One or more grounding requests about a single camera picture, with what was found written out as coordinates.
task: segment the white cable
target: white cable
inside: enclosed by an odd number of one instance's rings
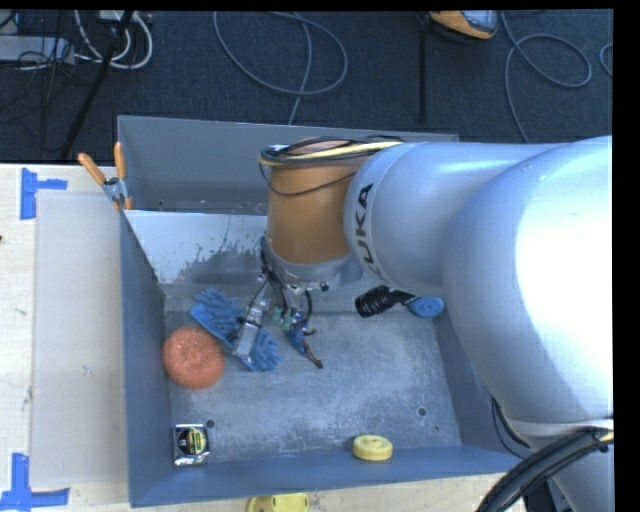
[[[91,52],[97,57],[97,59],[92,59],[91,57],[87,57],[85,55],[76,55],[76,57],[84,60],[91,60],[92,62],[96,62],[96,63],[102,62],[103,56],[91,44],[91,40],[87,36],[87,33],[84,30],[84,26],[82,25],[82,21],[80,20],[80,13],[78,12],[77,9],[74,9],[73,13],[76,19],[76,23],[78,24],[80,35],[82,36],[82,40],[84,41],[87,48],[89,48],[89,50],[91,50]],[[120,15],[115,10],[113,11],[113,13],[119,21]],[[140,62],[136,62],[135,64],[120,64],[119,62],[117,62],[118,60],[122,59],[129,52],[131,48],[131,37],[129,35],[129,31],[126,30],[125,31],[125,35],[127,37],[126,48],[122,52],[120,52],[118,55],[114,56],[113,59],[111,59],[110,65],[116,69],[131,69],[131,70],[140,69],[151,60],[151,56],[153,55],[153,38],[151,36],[151,31],[149,30],[149,27],[147,27],[147,24],[142,20],[142,18],[140,18],[140,15],[137,12],[133,13],[133,16],[131,19],[135,21],[138,25],[140,25],[140,27],[142,28],[145,34],[145,37],[147,39],[147,46],[148,46],[147,53]]]

